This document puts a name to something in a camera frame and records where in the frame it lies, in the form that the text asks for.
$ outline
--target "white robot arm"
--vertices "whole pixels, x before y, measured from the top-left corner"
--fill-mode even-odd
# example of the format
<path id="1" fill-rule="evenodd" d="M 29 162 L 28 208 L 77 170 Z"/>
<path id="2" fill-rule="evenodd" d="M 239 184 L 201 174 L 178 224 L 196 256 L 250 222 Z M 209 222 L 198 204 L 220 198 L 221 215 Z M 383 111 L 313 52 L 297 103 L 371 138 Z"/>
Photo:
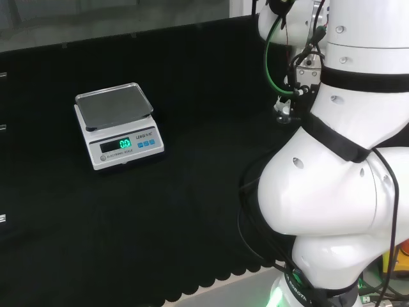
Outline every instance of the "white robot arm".
<path id="1" fill-rule="evenodd" d="M 305 45 L 313 11 L 313 1 L 295 1 L 287 17 L 289 44 Z M 326 75 L 311 114 L 368 153 L 409 123 L 408 15 L 407 0 L 330 2 L 327 40 L 321 41 Z M 275 18 L 268 7 L 261 12 L 262 37 Z M 286 44 L 285 30 L 273 41 Z M 362 162 L 346 161 L 328 149 L 330 139 L 317 139 L 301 127 L 274 156 L 259 181 L 259 206 L 271 228 L 297 236 L 293 260 L 315 288 L 350 289 L 389 249 L 393 175 L 401 187 L 395 243 L 409 238 L 409 148 L 379 149 L 391 174 L 374 152 Z M 282 275 L 272 299 L 281 296 L 279 306 L 308 306 L 291 287 Z M 347 305 L 360 306 L 359 297 Z"/>

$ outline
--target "black cable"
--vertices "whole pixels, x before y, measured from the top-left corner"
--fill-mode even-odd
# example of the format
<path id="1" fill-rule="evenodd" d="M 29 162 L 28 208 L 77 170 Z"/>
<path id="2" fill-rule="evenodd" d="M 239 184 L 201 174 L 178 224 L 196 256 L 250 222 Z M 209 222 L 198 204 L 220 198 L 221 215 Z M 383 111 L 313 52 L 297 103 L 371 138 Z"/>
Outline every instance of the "black cable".
<path id="1" fill-rule="evenodd" d="M 237 215 L 237 227 L 238 227 L 238 231 L 239 231 L 240 237 L 242 238 L 243 243 L 244 243 L 245 246 L 249 249 L 250 252 L 252 252 L 252 253 L 253 253 L 254 255 L 256 255 L 258 258 L 263 259 L 264 261 L 267 261 L 267 260 L 265 260 L 262 256 L 260 256 L 258 253 L 256 253 L 256 252 L 248 245 L 248 243 L 246 242 L 246 240 L 244 239 L 244 237 L 243 237 L 243 235 L 242 235 L 242 232 L 241 232 L 241 229 L 240 229 L 240 214 L 242 213 L 242 210 L 243 210 L 243 212 L 246 213 L 246 212 L 248 211 L 248 209 L 249 209 L 249 208 L 248 208 L 248 204 L 247 204 L 247 197 L 246 197 L 246 195 L 245 195 L 244 189 L 240 189 L 239 197 L 240 197 L 241 207 L 239 208 L 238 215 Z M 255 221 L 253 220 L 252 214 L 246 214 L 245 216 L 246 216 L 246 218 L 251 222 L 251 225 L 252 225 L 253 227 L 255 227 L 255 229 L 257 229 L 257 231 L 258 231 L 259 234 L 262 236 L 262 238 L 266 239 L 265 236 L 263 235 L 263 232 L 262 232 L 262 231 L 260 230 L 260 228 L 258 227 L 258 224 L 255 223 Z M 267 246 L 269 246 L 270 248 L 272 248 L 272 250 L 274 250 L 275 252 L 277 252 L 277 249 L 276 249 L 277 246 L 271 245 L 271 243 L 268 242 L 267 240 L 266 240 L 266 244 L 267 244 Z M 281 272 L 283 272 L 283 273 L 285 273 L 285 274 L 291 274 L 291 271 L 290 271 L 288 268 L 282 267 L 282 266 L 276 264 L 275 260 L 272 260 L 271 262 L 268 262 L 268 263 L 269 263 L 272 267 L 276 268 L 277 270 L 279 270 L 279 271 L 281 271 Z"/>
<path id="2" fill-rule="evenodd" d="M 377 294 L 381 294 L 380 289 L 383 287 L 383 283 L 381 283 L 380 285 L 373 287 L 370 284 L 368 284 L 366 281 L 362 280 L 362 284 L 365 286 L 365 290 L 366 291 L 359 291 L 359 296 L 367 296 L 371 293 L 377 293 Z M 390 293 L 385 293 L 386 297 L 391 297 L 391 298 L 395 298 L 395 295 L 390 294 Z"/>
<path id="3" fill-rule="evenodd" d="M 253 0 L 251 4 L 251 15 L 253 17 L 256 16 L 256 7 L 257 7 L 257 0 Z"/>
<path id="4" fill-rule="evenodd" d="M 241 217 L 241 213 L 242 213 L 242 208 L 240 207 L 237 213 L 237 229 L 238 229 L 238 233 L 240 234 L 240 238 L 242 239 L 244 245 L 247 247 L 247 249 L 257 258 L 259 258 L 260 260 L 263 261 L 263 264 L 266 266 L 272 266 L 274 268 L 276 268 L 278 271 L 285 273 L 285 274 L 291 274 L 291 272 L 285 268 L 282 267 L 281 265 L 276 264 L 275 260 L 271 260 L 268 261 L 267 259 L 265 259 L 264 257 L 260 256 L 257 252 L 255 252 L 255 250 L 253 250 L 249 244 L 247 243 L 247 241 L 244 239 L 244 236 L 242 234 L 242 231 L 240 229 L 240 217 Z"/>
<path id="5" fill-rule="evenodd" d="M 242 231 L 241 231 L 241 229 L 240 229 L 240 218 L 241 218 L 241 216 L 242 216 L 242 208 L 239 207 L 238 212 L 237 212 L 237 230 L 238 230 L 238 234 L 240 235 L 240 238 L 242 239 L 242 241 L 243 241 L 245 247 L 247 247 L 247 249 L 248 249 L 254 256 L 256 256 L 256 258 L 259 258 L 259 259 L 261 259 L 262 261 L 267 262 L 267 260 L 266 260 L 264 257 L 260 256 L 257 252 L 255 252 L 255 250 L 253 250 L 253 249 L 249 246 L 249 244 L 247 243 L 247 241 L 244 239 L 243 234 L 242 234 Z"/>
<path id="6" fill-rule="evenodd" d="M 309 54 L 316 54 L 316 55 L 319 56 L 321 59 L 325 59 L 325 56 L 324 56 L 322 53 L 318 52 L 318 51 L 311 51 Z M 291 68 L 294 67 L 295 61 L 296 61 L 300 56 L 301 56 L 301 53 L 300 53 L 300 54 L 297 54 L 297 55 L 291 60 L 291 63 L 290 63 L 290 65 L 289 65 Z"/>
<path id="7" fill-rule="evenodd" d="M 291 136 L 285 140 L 285 142 L 283 142 L 283 144 L 280 144 L 278 146 L 276 146 L 274 149 L 270 150 L 267 153 L 264 153 L 261 157 L 258 157 L 255 161 L 252 161 L 243 171 L 240 180 L 239 180 L 239 199 L 240 199 L 240 204 L 242 206 L 243 212 L 246 214 L 246 218 L 250 221 L 251 225 L 253 225 L 253 227 L 255 227 L 255 229 L 257 230 L 257 232 L 261 235 L 262 238 L 265 239 L 265 242 L 267 244 L 267 246 L 275 251 L 276 253 L 278 253 L 280 256 L 283 257 L 283 259 L 286 262 L 286 267 L 289 267 L 289 269 L 287 268 L 283 268 L 280 265 L 277 265 L 275 262 L 272 263 L 272 265 L 282 271 L 283 269 L 285 270 L 284 273 L 286 274 L 292 274 L 291 271 L 292 269 L 296 269 L 300 272 L 302 272 L 298 266 L 296 265 L 296 263 L 293 261 L 291 255 L 287 255 L 287 253 L 280 247 L 280 245 L 277 243 L 277 241 L 275 241 L 275 239 L 273 237 L 271 237 L 270 234 L 266 233 L 264 229 L 262 229 L 259 226 L 259 223 L 256 223 L 254 220 L 253 215 L 251 214 L 251 212 L 248 211 L 247 208 L 247 199 L 246 199 L 246 189 L 249 187 L 252 187 L 253 185 L 255 185 L 258 182 L 258 178 L 255 180 L 252 180 L 252 182 L 250 182 L 250 184 L 245 184 L 244 182 L 244 178 L 246 176 L 246 174 L 248 173 L 248 171 L 252 168 L 253 165 L 255 165 L 255 163 L 257 163 L 258 161 L 260 161 L 261 159 L 264 159 L 266 156 L 271 156 L 274 155 L 275 152 L 278 152 L 279 149 L 281 149 L 288 141 L 289 139 L 291 139 L 293 137 L 293 135 L 295 134 L 295 132 L 291 134 Z M 307 284 L 307 287 L 309 287 L 310 289 L 314 289 L 313 284 L 307 279 L 306 276 L 304 277 L 304 282 Z"/>
<path id="8" fill-rule="evenodd" d="M 384 281 L 384 286 L 382 289 L 382 292 L 380 294 L 379 300 L 376 302 L 375 307 L 379 307 L 379 305 L 382 302 L 382 299 L 388 289 L 389 286 L 389 281 L 390 281 L 390 276 L 392 274 L 392 268 L 394 267 L 393 264 L 393 255 L 394 250 L 395 250 L 395 240 L 396 240 L 396 221 L 397 221 L 397 208 L 399 206 L 399 184 L 397 182 L 395 173 L 393 172 L 392 168 L 390 167 L 389 163 L 386 161 L 386 159 L 383 157 L 383 155 L 378 151 L 378 149 L 374 148 L 373 152 L 378 156 L 379 160 L 382 161 L 383 165 L 389 172 L 390 177 L 392 178 L 392 182 L 394 184 L 394 190 L 395 190 L 395 197 L 394 197 L 394 210 L 393 210 L 393 215 L 392 215 L 392 234 L 390 236 L 390 249 L 389 249 L 389 262 L 388 262 L 388 269 L 387 269 L 387 275 Z"/>
<path id="9" fill-rule="evenodd" d="M 320 12 L 321 12 L 322 6 L 324 5 L 324 2 L 325 2 L 325 0 L 321 0 L 320 5 L 318 6 L 317 12 L 315 13 L 314 26 L 313 26 L 313 35 L 315 34 L 315 31 L 317 30 L 318 17 L 320 16 Z M 317 51 L 319 53 L 321 53 L 320 46 L 318 44 L 316 44 L 315 47 L 317 48 Z M 321 59 L 321 68 L 322 68 L 322 67 L 324 67 L 324 60 L 323 60 L 323 58 L 320 58 L 320 59 Z"/>

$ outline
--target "black strap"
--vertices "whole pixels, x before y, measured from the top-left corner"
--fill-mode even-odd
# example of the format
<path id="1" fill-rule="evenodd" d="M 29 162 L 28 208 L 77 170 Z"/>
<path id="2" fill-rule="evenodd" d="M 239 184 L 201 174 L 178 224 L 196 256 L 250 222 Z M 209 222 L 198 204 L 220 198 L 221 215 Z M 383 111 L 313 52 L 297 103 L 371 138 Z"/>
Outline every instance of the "black strap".
<path id="1" fill-rule="evenodd" d="M 321 69 L 323 84 L 350 91 L 371 93 L 405 93 L 409 91 L 409 74 L 363 74 L 328 67 Z"/>
<path id="2" fill-rule="evenodd" d="M 353 141 L 332 130 L 312 113 L 304 116 L 302 128 L 345 161 L 360 163 L 371 153 L 370 150 L 355 144 Z"/>

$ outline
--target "black cloth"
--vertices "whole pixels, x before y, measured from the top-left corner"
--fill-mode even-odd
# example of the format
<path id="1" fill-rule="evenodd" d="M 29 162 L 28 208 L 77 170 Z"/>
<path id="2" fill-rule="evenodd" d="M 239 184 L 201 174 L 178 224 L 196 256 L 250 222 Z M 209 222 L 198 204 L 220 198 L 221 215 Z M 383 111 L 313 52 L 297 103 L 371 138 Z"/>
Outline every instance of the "black cloth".
<path id="1" fill-rule="evenodd" d="M 273 124 L 263 44 L 243 18 L 0 54 L 0 305 L 154 306 L 257 270 L 238 179 L 289 134 Z M 285 49 L 270 59 L 279 82 Z M 74 98 L 130 82 L 166 152 L 94 171 Z"/>

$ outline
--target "digital scale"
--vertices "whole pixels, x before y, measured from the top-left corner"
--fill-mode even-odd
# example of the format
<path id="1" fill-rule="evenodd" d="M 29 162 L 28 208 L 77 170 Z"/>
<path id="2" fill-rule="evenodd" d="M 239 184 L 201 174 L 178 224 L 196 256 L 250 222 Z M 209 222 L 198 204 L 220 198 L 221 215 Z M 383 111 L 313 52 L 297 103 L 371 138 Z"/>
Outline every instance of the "digital scale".
<path id="1" fill-rule="evenodd" d="M 153 108 L 136 83 L 75 98 L 82 135 L 94 169 L 124 164 L 164 151 Z"/>

